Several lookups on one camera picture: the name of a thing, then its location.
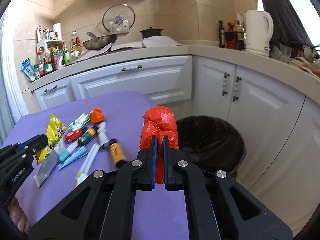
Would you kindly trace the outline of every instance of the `cabinet handle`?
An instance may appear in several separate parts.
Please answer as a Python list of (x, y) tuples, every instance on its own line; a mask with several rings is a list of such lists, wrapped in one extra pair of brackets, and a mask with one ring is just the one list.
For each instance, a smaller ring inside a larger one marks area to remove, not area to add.
[(123, 69), (121, 69), (121, 72), (128, 71), (128, 70), (135, 70), (135, 69), (139, 69), (139, 68), (142, 68), (142, 66), (139, 65), (139, 66), (131, 67), (131, 68), (125, 68), (124, 67)]
[(44, 92), (49, 92), (49, 91), (51, 91), (51, 90), (54, 90), (54, 89), (56, 89), (58, 86), (57, 85), (55, 85), (54, 87), (52, 87), (52, 88), (49, 88), (49, 89), (46, 89)]
[(222, 95), (221, 96), (225, 96), (228, 94), (226, 88), (227, 88), (227, 83), (228, 83), (228, 77), (230, 76), (229, 73), (225, 72), (224, 76), (223, 76), (223, 83), (222, 83)]
[(235, 81), (235, 85), (233, 87), (233, 102), (236, 102), (237, 100), (239, 100), (239, 82), (242, 80), (241, 77), (237, 76), (236, 77), (236, 81)]

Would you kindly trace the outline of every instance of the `drawer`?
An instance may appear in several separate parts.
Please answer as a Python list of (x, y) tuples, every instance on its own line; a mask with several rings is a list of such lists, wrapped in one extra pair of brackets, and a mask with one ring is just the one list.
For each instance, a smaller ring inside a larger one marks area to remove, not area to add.
[(133, 90), (158, 104), (191, 98), (192, 57), (150, 58), (105, 66), (72, 76), (76, 99)]
[(41, 110), (76, 100), (69, 77), (38, 88), (33, 93), (37, 98)]

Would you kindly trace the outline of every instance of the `black trash bin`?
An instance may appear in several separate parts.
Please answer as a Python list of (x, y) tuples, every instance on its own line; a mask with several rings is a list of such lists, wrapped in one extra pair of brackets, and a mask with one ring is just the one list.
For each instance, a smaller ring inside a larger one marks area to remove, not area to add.
[(234, 174), (246, 150), (239, 132), (215, 117), (190, 116), (177, 121), (179, 149), (201, 170)]

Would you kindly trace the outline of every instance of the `pot lid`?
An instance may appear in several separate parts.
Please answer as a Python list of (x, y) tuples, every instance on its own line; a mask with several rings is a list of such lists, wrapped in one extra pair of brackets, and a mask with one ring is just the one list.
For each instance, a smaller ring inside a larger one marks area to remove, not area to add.
[(149, 26), (148, 29), (145, 29), (145, 30), (142, 30), (142, 31), (139, 31), (139, 32), (141, 33), (141, 32), (148, 31), (148, 30), (163, 31), (163, 29), (155, 29), (155, 28), (153, 28), (153, 26)]

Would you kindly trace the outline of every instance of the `yellow snack bag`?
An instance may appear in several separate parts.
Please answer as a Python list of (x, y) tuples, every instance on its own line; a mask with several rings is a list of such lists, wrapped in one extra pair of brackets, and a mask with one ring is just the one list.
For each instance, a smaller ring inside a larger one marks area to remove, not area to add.
[[(47, 128), (47, 132), (45, 133), (45, 135), (48, 137), (48, 147), (50, 149), (53, 149), (57, 145), (65, 131), (65, 125), (55, 114), (52, 114)], [(41, 151), (38, 151), (36, 153), (37, 164), (41, 163), (49, 154), (50, 153), (46, 148), (43, 148)]]

